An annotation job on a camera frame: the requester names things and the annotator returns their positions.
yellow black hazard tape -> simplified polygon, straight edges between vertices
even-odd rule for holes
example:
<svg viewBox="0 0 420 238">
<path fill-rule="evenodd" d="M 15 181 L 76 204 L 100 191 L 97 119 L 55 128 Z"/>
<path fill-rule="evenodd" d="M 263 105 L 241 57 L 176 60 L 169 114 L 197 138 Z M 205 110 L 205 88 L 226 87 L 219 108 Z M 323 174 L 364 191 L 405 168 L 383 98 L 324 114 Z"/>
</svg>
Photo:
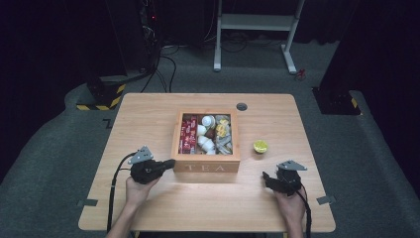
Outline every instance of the yellow black hazard tape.
<svg viewBox="0 0 420 238">
<path fill-rule="evenodd" d="M 358 108 L 358 102 L 356 101 L 355 98 L 352 98 L 352 104 L 354 108 Z"/>
<path fill-rule="evenodd" d="M 121 100 L 121 96 L 123 94 L 124 88 L 126 87 L 126 84 L 120 85 L 115 94 L 108 95 L 108 101 L 109 103 L 106 104 L 76 104 L 77 109 L 82 111 L 88 111 L 88 110 L 113 110 L 117 107 L 118 103 Z"/>
</svg>

black stand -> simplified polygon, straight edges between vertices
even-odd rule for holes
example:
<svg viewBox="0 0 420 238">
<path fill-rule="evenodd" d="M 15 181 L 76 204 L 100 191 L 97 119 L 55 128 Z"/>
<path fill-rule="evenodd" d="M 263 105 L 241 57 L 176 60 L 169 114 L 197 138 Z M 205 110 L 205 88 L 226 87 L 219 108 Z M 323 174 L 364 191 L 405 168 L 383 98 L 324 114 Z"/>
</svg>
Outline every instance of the black stand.
<svg viewBox="0 0 420 238">
<path fill-rule="evenodd" d="M 126 84 L 87 83 L 88 93 L 76 104 L 79 110 L 113 110 L 121 100 Z"/>
<path fill-rule="evenodd" d="M 328 90 L 320 90 L 319 87 L 312 88 L 315 99 L 318 102 L 319 109 L 322 114 L 333 115 L 361 115 L 358 103 L 350 95 L 350 93 L 343 93 L 334 95 Z"/>
<path fill-rule="evenodd" d="M 312 88 L 322 114 L 361 114 L 358 103 L 349 93 L 358 80 L 358 69 L 364 66 L 361 51 L 367 47 L 361 34 L 355 34 L 360 30 L 360 14 L 356 8 L 320 86 Z"/>
</svg>

gray carpet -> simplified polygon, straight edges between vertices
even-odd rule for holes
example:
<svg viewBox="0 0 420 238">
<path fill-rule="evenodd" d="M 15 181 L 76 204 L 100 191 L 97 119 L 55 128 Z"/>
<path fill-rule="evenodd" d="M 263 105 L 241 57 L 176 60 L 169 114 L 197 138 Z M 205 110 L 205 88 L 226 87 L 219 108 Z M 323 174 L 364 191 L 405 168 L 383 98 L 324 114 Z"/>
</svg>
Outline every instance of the gray carpet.
<svg viewBox="0 0 420 238">
<path fill-rule="evenodd" d="M 323 115 L 318 109 L 311 88 L 319 86 L 336 46 L 292 45 L 297 68 L 306 69 L 303 81 L 288 74 L 275 42 L 249 44 L 238 53 L 222 52 L 220 72 L 213 71 L 211 50 L 167 48 L 162 54 L 176 62 L 172 92 L 290 93 L 295 97 L 326 192 L 337 198 L 331 204 L 337 229 L 312 237 L 420 237 L 419 199 L 392 157 L 363 95 L 351 92 L 363 111 L 360 116 Z M 224 44 L 230 51 L 239 47 Z M 161 59 L 158 70 L 168 90 L 171 61 Z M 124 93 L 140 92 L 146 83 L 146 78 L 132 81 Z M 164 92 L 157 75 L 145 89 L 148 92 Z M 77 202 L 87 197 L 110 134 L 104 119 L 113 121 L 118 107 L 78 111 L 75 104 L 85 93 L 85 85 L 68 92 L 65 111 L 32 137 L 4 178 L 0 237 L 105 236 L 104 231 L 78 228 L 82 207 Z"/>
</svg>

lemon slice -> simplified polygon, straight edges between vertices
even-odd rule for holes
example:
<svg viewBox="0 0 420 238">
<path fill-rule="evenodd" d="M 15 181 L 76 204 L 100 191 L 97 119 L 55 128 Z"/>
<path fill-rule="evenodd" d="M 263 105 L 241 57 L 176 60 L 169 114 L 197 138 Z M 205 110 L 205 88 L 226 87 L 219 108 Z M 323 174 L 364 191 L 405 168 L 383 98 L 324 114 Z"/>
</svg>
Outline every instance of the lemon slice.
<svg viewBox="0 0 420 238">
<path fill-rule="evenodd" d="M 257 140 L 254 142 L 254 150 L 258 153 L 264 153 L 268 149 L 268 144 L 266 141 L 263 140 Z"/>
</svg>

black cable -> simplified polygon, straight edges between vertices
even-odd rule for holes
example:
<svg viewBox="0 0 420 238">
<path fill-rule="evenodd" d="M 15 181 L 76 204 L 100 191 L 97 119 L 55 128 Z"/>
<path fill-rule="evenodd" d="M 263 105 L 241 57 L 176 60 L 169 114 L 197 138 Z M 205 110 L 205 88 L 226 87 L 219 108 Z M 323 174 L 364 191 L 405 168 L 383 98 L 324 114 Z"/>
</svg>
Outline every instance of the black cable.
<svg viewBox="0 0 420 238">
<path fill-rule="evenodd" d="M 179 51 L 180 46 L 176 45 L 175 47 L 176 47 L 176 50 L 174 52 L 162 54 L 162 56 L 170 56 L 170 55 L 173 55 L 173 54 L 177 53 Z"/>
<path fill-rule="evenodd" d="M 172 82 L 173 82 L 173 77 L 175 76 L 175 72 L 176 72 L 176 63 L 171 58 L 168 58 L 168 57 L 161 57 L 161 58 L 170 60 L 173 63 L 173 72 L 172 72 L 172 76 L 170 77 L 170 81 L 169 81 L 169 92 L 172 92 Z"/>
<path fill-rule="evenodd" d="M 164 81 L 163 75 L 157 70 L 157 76 L 160 79 L 161 86 L 163 87 L 164 92 L 166 92 L 166 82 Z"/>
<path fill-rule="evenodd" d="M 213 4 L 213 14 L 212 14 L 212 17 L 211 17 L 211 24 L 210 24 L 210 28 L 209 28 L 209 31 L 207 32 L 207 35 L 204 37 L 204 42 L 206 41 L 206 39 L 207 39 L 207 37 L 210 35 L 210 32 L 211 32 L 211 30 L 212 30 L 212 28 L 213 28 L 213 25 L 214 25 L 214 19 L 215 19 L 215 17 L 216 17 L 216 6 L 217 6 L 217 0 L 214 0 L 214 4 Z"/>
<path fill-rule="evenodd" d="M 151 82 L 152 77 L 154 77 L 155 73 L 156 73 L 156 72 L 157 72 L 157 70 L 158 70 L 158 63 L 159 63 L 159 61 L 160 61 L 160 57 L 158 57 L 158 58 L 157 58 L 157 64 L 156 64 L 156 66 L 154 67 L 153 72 L 152 72 L 151 76 L 149 77 L 148 81 L 146 82 L 145 86 L 143 87 L 143 89 L 142 89 L 140 92 L 144 92 L 144 91 L 145 91 L 145 89 L 146 89 L 146 87 L 147 87 L 147 86 L 149 85 L 149 83 Z"/>
<path fill-rule="evenodd" d="M 309 207 L 309 203 L 308 203 L 308 193 L 306 193 L 306 188 L 304 185 L 302 185 L 303 189 L 305 190 L 305 194 L 306 194 L 306 199 L 303 197 L 302 194 L 300 194 L 299 191 L 297 191 L 296 193 L 300 196 L 300 198 L 302 198 L 303 203 L 305 203 L 305 208 L 306 208 L 306 237 L 307 238 L 311 238 L 311 225 L 312 225 L 312 213 L 311 213 L 311 208 Z"/>
<path fill-rule="evenodd" d="M 239 52 L 243 51 L 248 45 L 248 41 L 247 41 L 246 37 L 244 37 L 244 36 L 242 36 L 241 39 L 235 39 L 235 38 L 231 38 L 231 37 L 228 37 L 228 36 L 225 36 L 225 37 L 229 40 L 229 43 L 231 43 L 231 44 L 243 44 L 242 47 L 240 49 L 236 50 L 236 51 L 231 51 L 231 50 L 227 50 L 226 48 L 220 47 L 225 52 L 239 53 Z"/>
<path fill-rule="evenodd" d="M 267 43 L 255 43 L 252 41 L 248 41 L 248 46 L 252 47 L 271 47 L 275 45 L 281 45 L 282 41 L 274 41 L 274 40 L 268 40 Z"/>
<path fill-rule="evenodd" d="M 109 192 L 109 207 L 108 207 L 108 223 L 107 223 L 107 233 L 111 230 L 112 226 L 112 212 L 114 210 L 114 193 L 115 193 L 115 184 L 117 183 L 117 175 L 118 172 L 121 170 L 121 167 L 123 166 L 123 163 L 129 158 L 133 157 L 136 153 L 131 153 L 127 155 L 121 162 L 120 165 L 117 168 L 117 171 L 114 173 L 114 177 L 112 178 L 111 183 L 111 190 Z"/>
</svg>

